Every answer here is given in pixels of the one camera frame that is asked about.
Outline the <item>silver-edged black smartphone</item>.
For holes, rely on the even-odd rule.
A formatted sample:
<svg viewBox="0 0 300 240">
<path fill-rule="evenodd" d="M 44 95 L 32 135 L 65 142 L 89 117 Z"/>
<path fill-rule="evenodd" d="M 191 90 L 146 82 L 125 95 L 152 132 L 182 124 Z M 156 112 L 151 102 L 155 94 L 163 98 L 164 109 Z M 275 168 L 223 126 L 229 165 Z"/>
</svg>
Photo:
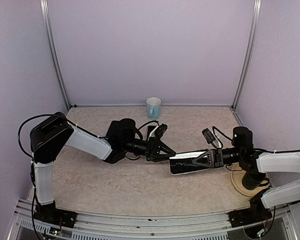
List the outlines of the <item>silver-edged black smartphone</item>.
<svg viewBox="0 0 300 240">
<path fill-rule="evenodd" d="M 147 127 L 147 138 L 151 137 L 153 134 L 153 131 L 155 131 L 157 129 L 157 125 L 149 125 Z"/>
</svg>

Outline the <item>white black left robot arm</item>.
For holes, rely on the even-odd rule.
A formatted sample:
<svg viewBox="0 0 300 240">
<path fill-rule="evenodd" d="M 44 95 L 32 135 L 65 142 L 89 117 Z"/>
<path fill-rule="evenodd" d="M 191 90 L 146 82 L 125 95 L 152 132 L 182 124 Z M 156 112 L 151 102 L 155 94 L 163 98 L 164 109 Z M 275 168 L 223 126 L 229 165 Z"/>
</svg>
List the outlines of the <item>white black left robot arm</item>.
<svg viewBox="0 0 300 240">
<path fill-rule="evenodd" d="M 36 198 L 40 214 L 53 223 L 60 218 L 54 207 L 53 165 L 63 147 L 71 147 L 108 164 L 124 159 L 126 153 L 143 156 L 149 162 L 162 162 L 176 152 L 162 142 L 168 126 L 158 125 L 144 140 L 136 122 L 131 118 L 113 120 L 105 136 L 95 135 L 68 120 L 61 112 L 48 116 L 30 132 L 32 165 Z"/>
</svg>

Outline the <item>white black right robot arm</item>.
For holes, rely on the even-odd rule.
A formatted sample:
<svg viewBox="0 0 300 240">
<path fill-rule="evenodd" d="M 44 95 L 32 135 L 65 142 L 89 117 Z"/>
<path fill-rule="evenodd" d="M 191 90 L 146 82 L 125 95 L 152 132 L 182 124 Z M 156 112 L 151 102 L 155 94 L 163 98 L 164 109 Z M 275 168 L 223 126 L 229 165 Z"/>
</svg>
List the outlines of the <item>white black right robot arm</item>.
<svg viewBox="0 0 300 240">
<path fill-rule="evenodd" d="M 300 149 L 288 151 L 268 151 L 255 148 L 253 133 L 246 127 L 232 130 L 231 148 L 210 149 L 195 157 L 192 163 L 204 168 L 221 168 L 238 163 L 252 180 L 261 183 L 267 173 L 299 173 Z M 262 190 L 250 199 L 246 218 L 256 222 L 266 209 L 300 201 L 300 179 L 279 187 Z"/>
</svg>

